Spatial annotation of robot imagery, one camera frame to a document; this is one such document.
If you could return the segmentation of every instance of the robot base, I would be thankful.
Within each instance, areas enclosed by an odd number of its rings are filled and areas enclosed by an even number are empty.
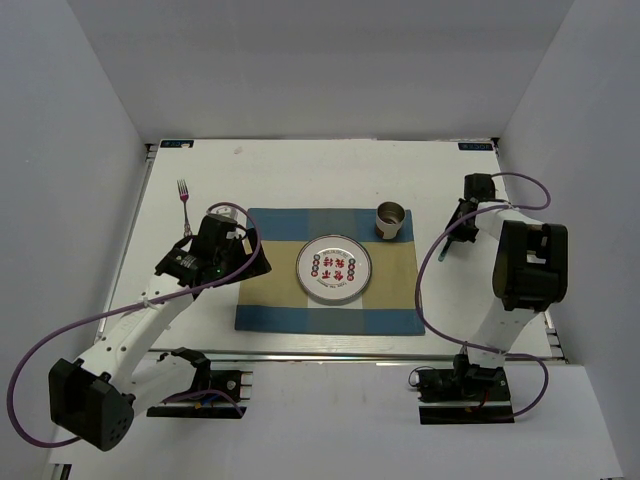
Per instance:
[[[247,400],[243,395],[250,391],[250,384],[243,385],[243,379],[252,374],[240,370],[211,370],[209,372],[208,386],[202,385],[193,387],[192,390],[214,389],[229,395],[235,402]],[[196,408],[195,403],[203,398],[181,400],[172,405],[159,405],[147,410],[147,417],[172,417],[172,418],[242,418],[235,408],[223,398],[208,403],[202,408]],[[240,406],[244,413],[245,406]]]
[[[453,381],[453,369],[419,370],[421,425],[514,423],[506,377],[486,389],[464,392]]]

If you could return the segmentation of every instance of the stainless steel cup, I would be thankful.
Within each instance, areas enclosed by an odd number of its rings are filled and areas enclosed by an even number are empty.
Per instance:
[[[376,210],[376,235],[383,240],[392,240],[402,228],[406,213],[394,202],[384,202]]]

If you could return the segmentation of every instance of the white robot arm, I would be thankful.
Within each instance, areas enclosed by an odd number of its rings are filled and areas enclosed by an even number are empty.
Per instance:
[[[210,361],[186,348],[163,353],[152,367],[134,371],[162,332],[199,295],[192,288],[224,281],[240,268],[228,283],[271,270],[262,249],[255,257],[245,251],[245,238],[256,251],[255,229],[246,229],[246,237],[238,238],[236,228],[233,219],[207,214],[198,234],[179,241],[156,266],[139,299],[145,308],[122,315],[74,362],[56,362],[49,372],[54,423],[107,451],[122,440],[136,415],[173,394],[208,388]]]
[[[453,369],[418,372],[416,386],[425,403],[471,400],[484,405],[490,397],[508,400],[510,394],[503,368],[507,352],[533,318],[552,303],[560,302],[566,294],[567,229],[534,220],[514,208],[468,215],[476,210],[504,206],[505,202],[496,199],[495,193],[491,175],[467,175],[464,198],[459,200],[449,221],[450,233],[441,259],[452,242],[474,242],[480,231],[498,241],[492,277],[495,298],[479,329],[468,340],[470,348],[463,347],[455,356]],[[467,220],[460,223],[463,217]],[[450,230],[454,223],[457,226]],[[488,350],[471,348],[471,345]],[[462,418],[466,421],[469,417],[463,415]],[[508,418],[508,412],[501,412],[501,418]]]

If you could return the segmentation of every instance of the blue and beige placemat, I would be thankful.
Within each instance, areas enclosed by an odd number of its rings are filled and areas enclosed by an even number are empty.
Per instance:
[[[391,242],[374,231],[374,209],[267,209],[250,214],[260,226],[273,270],[240,284],[236,330],[323,335],[424,335],[414,310],[417,277],[411,212]],[[309,299],[296,275],[302,247],[323,235],[361,243],[373,265],[362,296],[348,305],[324,306]]]

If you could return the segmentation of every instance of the metal fork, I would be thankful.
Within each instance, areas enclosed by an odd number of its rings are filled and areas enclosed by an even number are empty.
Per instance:
[[[180,201],[184,207],[184,236],[191,235],[191,225],[189,224],[189,217],[187,215],[187,200],[189,200],[189,189],[187,188],[187,182],[184,180],[178,180],[178,193],[180,194]]]

